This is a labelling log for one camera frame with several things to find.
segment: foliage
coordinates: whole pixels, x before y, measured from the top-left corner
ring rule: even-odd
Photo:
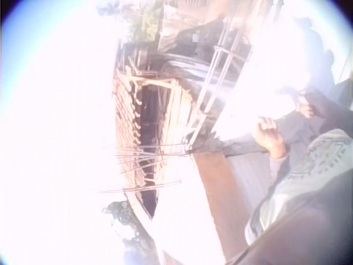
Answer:
[[[134,12],[130,10],[124,12],[122,16],[130,25],[128,41],[154,41],[161,11],[160,7],[145,7]]]

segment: bright sky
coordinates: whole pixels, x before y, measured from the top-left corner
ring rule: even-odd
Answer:
[[[123,198],[96,193],[123,185],[113,150],[101,148],[106,131],[106,145],[114,143],[118,34],[88,1],[23,2],[2,25],[0,255],[8,264],[123,264],[123,245],[100,214]]]

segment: metal rod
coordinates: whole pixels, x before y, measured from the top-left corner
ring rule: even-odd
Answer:
[[[237,10],[237,6],[238,6],[238,1],[233,5],[231,16],[228,17],[227,24],[226,24],[226,26],[223,27],[222,34],[220,36],[220,39],[218,40],[217,46],[223,46],[224,42],[227,40],[228,35],[229,35],[229,30],[230,30],[231,24],[232,24],[231,22],[233,20],[233,17],[235,15],[236,10]],[[213,57],[212,57],[211,64],[208,68],[208,72],[207,72],[205,81],[202,85],[202,89],[200,91],[199,97],[197,98],[196,107],[195,107],[194,111],[192,111],[195,114],[191,115],[189,127],[191,127],[193,125],[193,123],[195,121],[195,115],[197,115],[197,112],[199,111],[199,109],[202,105],[202,102],[204,101],[204,97],[206,95],[208,85],[211,82],[212,75],[218,65],[220,57],[221,57],[221,51],[215,51],[215,53],[213,54]]]
[[[185,145],[186,146],[187,144],[118,146],[118,148],[150,148],[150,147],[163,147],[163,146],[174,146],[174,145]]]
[[[243,31],[245,30],[245,26],[246,26],[246,23],[245,23],[246,22],[246,18],[248,17],[248,13],[251,11],[251,6],[253,5],[253,3],[254,3],[254,0],[252,0],[250,5],[248,5],[245,17],[244,17],[244,19],[242,21],[242,25],[240,26],[240,29],[237,32],[237,35],[236,35],[236,37],[234,39],[234,42],[232,44],[231,51],[235,50],[235,48],[237,47],[237,45],[238,45],[238,43],[240,41],[240,37],[243,35]],[[210,109],[211,109],[211,107],[212,107],[212,105],[213,105],[213,103],[214,103],[214,101],[215,101],[215,99],[217,97],[217,93],[218,93],[218,91],[221,88],[221,83],[223,82],[223,80],[224,80],[224,78],[226,76],[226,73],[228,71],[228,68],[229,68],[229,66],[231,64],[231,60],[232,60],[232,56],[230,54],[228,54],[228,57],[226,59],[226,62],[224,63],[224,67],[222,69],[222,72],[220,74],[220,77],[219,77],[219,79],[217,81],[216,88],[215,88],[214,92],[212,93],[212,96],[211,96],[210,100],[208,101],[208,104],[205,107],[204,114],[201,115],[201,119],[200,119],[200,121],[199,121],[199,123],[198,123],[198,125],[196,127],[196,130],[194,131],[194,134],[192,135],[192,138],[190,139],[189,147],[191,147],[193,145],[193,143],[195,142],[196,137],[199,134],[199,131],[201,130],[201,127],[202,127],[203,123],[205,122],[205,119],[206,119],[206,115],[205,114],[207,114],[210,111]]]
[[[170,187],[170,186],[174,186],[174,185],[178,185],[178,184],[181,184],[181,181],[174,181],[174,182],[156,184],[156,185],[144,186],[144,187],[123,188],[123,189],[116,189],[116,190],[105,190],[105,191],[98,192],[98,193],[142,192],[142,191],[146,191],[146,190],[155,190],[155,189],[166,188],[166,187]]]
[[[153,166],[153,165],[158,164],[158,163],[160,163],[160,162],[163,162],[163,161],[165,161],[165,160],[167,160],[167,159],[169,159],[169,157],[164,158],[164,159],[161,159],[161,160],[158,160],[158,161],[153,162],[153,163],[150,163],[150,164],[148,164],[148,165],[139,166],[139,167],[136,167],[136,168],[129,169],[129,170],[127,170],[127,171],[124,171],[124,172],[119,173],[119,175],[123,175],[123,174],[128,173],[128,172],[131,172],[131,171],[135,171],[135,170],[138,170],[138,169],[143,169],[143,168],[146,168],[146,167],[149,167],[149,166]]]
[[[247,61],[246,58],[243,58],[243,57],[241,57],[241,56],[239,56],[239,55],[236,55],[235,53],[233,53],[233,52],[231,52],[231,51],[228,51],[228,50],[226,50],[225,48],[222,48],[222,47],[219,47],[219,46],[215,46],[215,50],[223,51],[223,52],[225,52],[225,53],[227,53],[227,54],[230,54],[232,57],[235,57],[235,58],[237,58],[237,59],[239,59],[239,60],[241,60],[241,61],[243,61],[243,62],[246,62],[246,61]]]
[[[115,155],[115,157],[118,157],[120,159],[123,159],[123,158],[142,158],[142,157],[149,157],[149,158],[154,158],[154,157],[163,157],[163,156],[167,156],[167,157],[170,157],[170,156],[180,156],[180,157],[185,157],[185,156],[189,156],[188,153],[184,153],[184,154],[174,154],[174,155],[171,155],[171,154],[158,154],[158,155],[155,155],[155,156],[134,156],[134,155],[131,155],[131,156],[119,156],[119,155]]]
[[[136,162],[136,163],[138,163],[138,162],[150,160],[150,159],[152,159],[152,158],[153,158],[153,157],[144,157],[144,158],[137,159],[137,160],[134,159],[134,160],[129,160],[129,161],[120,162],[119,164],[120,164],[120,165],[124,165],[124,164],[128,164],[128,163],[131,163],[131,162]]]

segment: pole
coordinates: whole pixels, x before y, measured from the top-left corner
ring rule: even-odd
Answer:
[[[181,184],[181,181],[174,181],[174,182],[156,184],[156,185],[144,186],[144,187],[123,188],[123,189],[116,189],[116,190],[105,190],[105,191],[101,191],[101,192],[98,192],[98,193],[144,192],[146,190],[161,189],[161,188],[166,188],[166,187],[170,187],[170,186],[174,186],[174,185],[178,185],[178,184]]]

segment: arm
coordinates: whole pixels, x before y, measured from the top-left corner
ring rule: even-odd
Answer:
[[[297,102],[297,111],[308,119],[318,116],[326,120],[320,133],[341,129],[353,137],[353,112],[351,110],[341,107],[313,88],[302,92],[302,96]]]

